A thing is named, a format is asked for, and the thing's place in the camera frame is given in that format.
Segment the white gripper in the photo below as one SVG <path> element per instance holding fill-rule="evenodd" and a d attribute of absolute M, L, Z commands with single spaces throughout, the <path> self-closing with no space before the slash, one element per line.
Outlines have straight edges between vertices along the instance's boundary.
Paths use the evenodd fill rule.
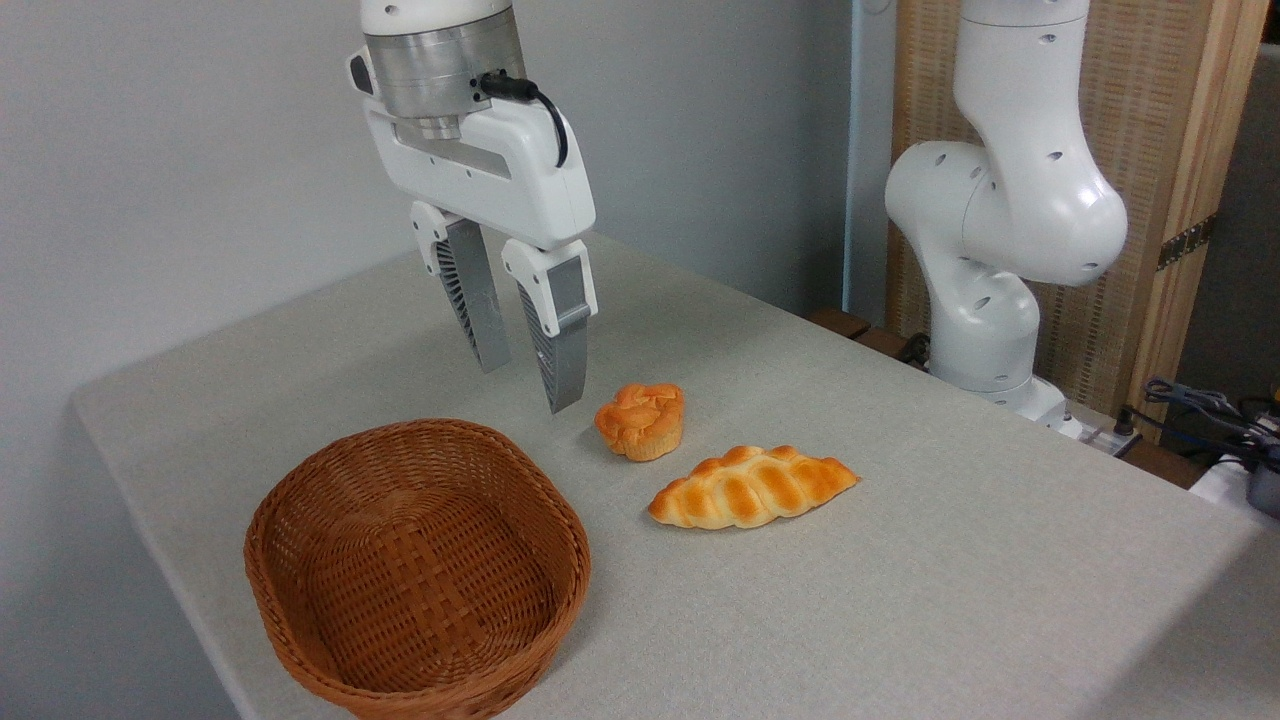
<path fill-rule="evenodd" d="M 571 124 L 538 100 L 493 99 L 461 118 L 458 138 L 429 138 L 374 95 L 367 59 L 365 49 L 349 58 L 352 85 L 387 174 L 419 200 L 413 236 L 479 366 L 489 373 L 509 361 L 481 224 L 515 237 L 502 260 L 518 286 L 550 411 L 577 402 L 598 301 L 588 247 L 575 238 L 594 227 L 596 209 Z"/>

